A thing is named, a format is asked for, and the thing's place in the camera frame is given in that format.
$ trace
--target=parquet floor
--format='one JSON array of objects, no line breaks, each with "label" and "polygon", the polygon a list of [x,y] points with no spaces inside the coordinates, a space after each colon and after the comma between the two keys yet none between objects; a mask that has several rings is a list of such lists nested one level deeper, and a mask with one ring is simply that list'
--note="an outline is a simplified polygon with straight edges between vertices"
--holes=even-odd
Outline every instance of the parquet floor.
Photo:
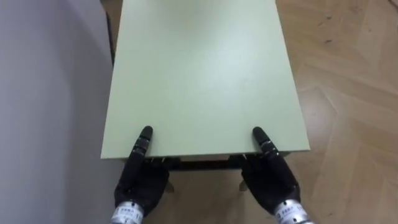
[{"label": "parquet floor", "polygon": [[[103,3],[117,29],[120,0]],[[398,12],[387,0],[277,0],[311,151],[287,160],[318,223],[398,223]],[[173,174],[145,223],[273,223],[239,172]]]}]

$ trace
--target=metal wrist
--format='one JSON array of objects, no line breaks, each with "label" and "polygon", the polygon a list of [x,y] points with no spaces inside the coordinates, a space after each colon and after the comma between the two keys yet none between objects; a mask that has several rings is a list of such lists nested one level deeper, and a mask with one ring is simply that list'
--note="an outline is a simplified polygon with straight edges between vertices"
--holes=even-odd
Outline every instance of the metal wrist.
[{"label": "metal wrist", "polygon": [[304,224],[313,223],[310,221],[300,202],[286,200],[280,203],[274,212],[278,224]]},{"label": "metal wrist", "polygon": [[115,209],[111,224],[141,224],[144,209],[134,202],[122,202]]}]

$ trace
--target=fingertip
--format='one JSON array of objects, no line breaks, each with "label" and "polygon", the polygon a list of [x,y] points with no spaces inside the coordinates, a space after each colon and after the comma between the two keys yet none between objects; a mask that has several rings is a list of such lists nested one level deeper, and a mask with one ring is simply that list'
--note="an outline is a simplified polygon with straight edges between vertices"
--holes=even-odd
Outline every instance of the fingertip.
[{"label": "fingertip", "polygon": [[146,139],[151,139],[153,132],[154,132],[154,129],[151,126],[146,126],[141,131],[140,136],[143,137],[143,138],[146,138]]},{"label": "fingertip", "polygon": [[267,134],[264,132],[264,130],[260,127],[255,127],[253,128],[253,136],[254,139],[259,143],[263,143],[268,139]]}]

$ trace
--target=table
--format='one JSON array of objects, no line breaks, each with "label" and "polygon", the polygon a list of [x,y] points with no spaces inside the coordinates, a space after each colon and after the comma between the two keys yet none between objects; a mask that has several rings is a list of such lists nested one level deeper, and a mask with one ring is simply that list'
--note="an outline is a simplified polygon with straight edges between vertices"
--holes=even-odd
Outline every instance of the table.
[{"label": "table", "polygon": [[101,158],[309,150],[274,1],[126,0],[118,36]]}]

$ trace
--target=white wall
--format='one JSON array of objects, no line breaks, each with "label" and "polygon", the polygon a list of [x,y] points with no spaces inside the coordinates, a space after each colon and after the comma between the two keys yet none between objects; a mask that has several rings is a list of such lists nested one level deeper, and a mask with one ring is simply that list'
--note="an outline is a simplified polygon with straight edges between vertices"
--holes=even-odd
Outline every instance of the white wall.
[{"label": "white wall", "polygon": [[122,164],[101,161],[111,81],[99,1],[0,1],[1,223],[107,223]]}]

